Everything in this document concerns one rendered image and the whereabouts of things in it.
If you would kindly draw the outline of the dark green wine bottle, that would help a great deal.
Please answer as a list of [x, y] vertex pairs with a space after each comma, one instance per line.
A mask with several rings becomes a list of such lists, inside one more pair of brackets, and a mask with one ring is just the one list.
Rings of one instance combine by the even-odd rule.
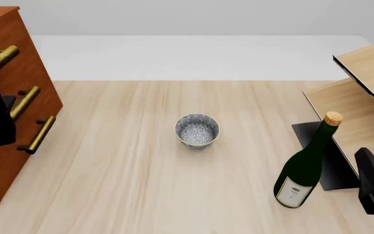
[[286, 161], [273, 187], [280, 204], [298, 208], [308, 198], [321, 177], [325, 148], [342, 121], [340, 113], [327, 112], [311, 142]]

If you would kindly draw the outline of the blue-white patterned bowl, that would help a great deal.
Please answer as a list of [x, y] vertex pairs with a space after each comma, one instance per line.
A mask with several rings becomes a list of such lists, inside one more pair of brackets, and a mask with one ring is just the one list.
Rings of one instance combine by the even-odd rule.
[[175, 124], [175, 134], [186, 148], [203, 150], [217, 140], [220, 127], [215, 119], [206, 114], [187, 114]]

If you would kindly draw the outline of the pale wooden shelf rack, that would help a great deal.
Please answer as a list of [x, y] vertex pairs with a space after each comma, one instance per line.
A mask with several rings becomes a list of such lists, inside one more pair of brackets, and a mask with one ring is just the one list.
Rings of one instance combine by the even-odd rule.
[[323, 157], [323, 190], [355, 189], [360, 148], [374, 154], [374, 44], [333, 58], [349, 76], [303, 91], [318, 118], [327, 111], [342, 114], [340, 124]]

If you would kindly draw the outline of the red-brown wooden cabinet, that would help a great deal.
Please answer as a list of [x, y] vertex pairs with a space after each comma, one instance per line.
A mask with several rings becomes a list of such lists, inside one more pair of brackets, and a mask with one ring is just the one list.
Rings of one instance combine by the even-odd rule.
[[0, 93], [23, 98], [20, 92], [33, 87], [40, 93], [16, 121], [15, 143], [0, 146], [0, 203], [29, 158], [18, 147], [31, 144], [43, 122], [63, 107], [17, 6], [0, 6], [0, 50], [8, 46], [16, 46], [19, 55], [0, 69]]

